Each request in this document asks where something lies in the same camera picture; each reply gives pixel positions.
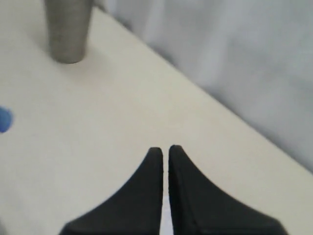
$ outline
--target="metal cylinder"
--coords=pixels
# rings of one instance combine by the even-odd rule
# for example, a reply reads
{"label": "metal cylinder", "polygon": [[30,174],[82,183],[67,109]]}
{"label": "metal cylinder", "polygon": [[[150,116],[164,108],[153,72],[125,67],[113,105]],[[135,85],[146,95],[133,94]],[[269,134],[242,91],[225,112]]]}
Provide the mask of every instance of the metal cylinder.
{"label": "metal cylinder", "polygon": [[86,44],[93,0],[45,0],[51,56],[58,62],[81,61]]}

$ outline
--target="white table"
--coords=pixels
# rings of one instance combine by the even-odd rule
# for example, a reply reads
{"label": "white table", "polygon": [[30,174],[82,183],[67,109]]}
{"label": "white table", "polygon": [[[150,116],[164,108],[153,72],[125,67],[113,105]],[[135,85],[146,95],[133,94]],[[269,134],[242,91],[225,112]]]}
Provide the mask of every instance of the white table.
{"label": "white table", "polygon": [[0,135],[9,235],[57,234],[119,189],[150,146],[167,161],[174,143],[290,235],[313,234],[313,176],[110,16],[95,10],[89,54],[75,65],[48,56],[40,0],[3,1],[0,30],[0,104],[16,118]]}

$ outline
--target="white fabric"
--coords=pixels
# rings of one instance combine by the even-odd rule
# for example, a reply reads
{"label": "white fabric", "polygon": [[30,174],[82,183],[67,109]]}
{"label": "white fabric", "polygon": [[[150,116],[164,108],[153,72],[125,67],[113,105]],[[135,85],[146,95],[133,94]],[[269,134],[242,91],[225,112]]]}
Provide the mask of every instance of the white fabric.
{"label": "white fabric", "polygon": [[313,1],[103,4],[192,81],[313,170]]}

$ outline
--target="blue object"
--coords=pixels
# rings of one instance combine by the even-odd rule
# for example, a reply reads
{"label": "blue object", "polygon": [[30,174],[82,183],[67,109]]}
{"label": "blue object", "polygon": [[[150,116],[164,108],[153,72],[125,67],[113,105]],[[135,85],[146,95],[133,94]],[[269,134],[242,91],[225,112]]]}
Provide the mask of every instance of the blue object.
{"label": "blue object", "polygon": [[0,107],[0,133],[4,133],[10,129],[13,122],[13,115],[11,111]]}

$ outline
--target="background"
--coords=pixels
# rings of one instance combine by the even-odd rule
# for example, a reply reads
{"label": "background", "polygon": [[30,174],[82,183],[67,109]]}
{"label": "background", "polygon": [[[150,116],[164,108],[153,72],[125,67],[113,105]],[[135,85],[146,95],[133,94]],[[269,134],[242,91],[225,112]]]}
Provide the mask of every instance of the background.
{"label": "background", "polygon": [[313,1],[98,4],[313,171]]}

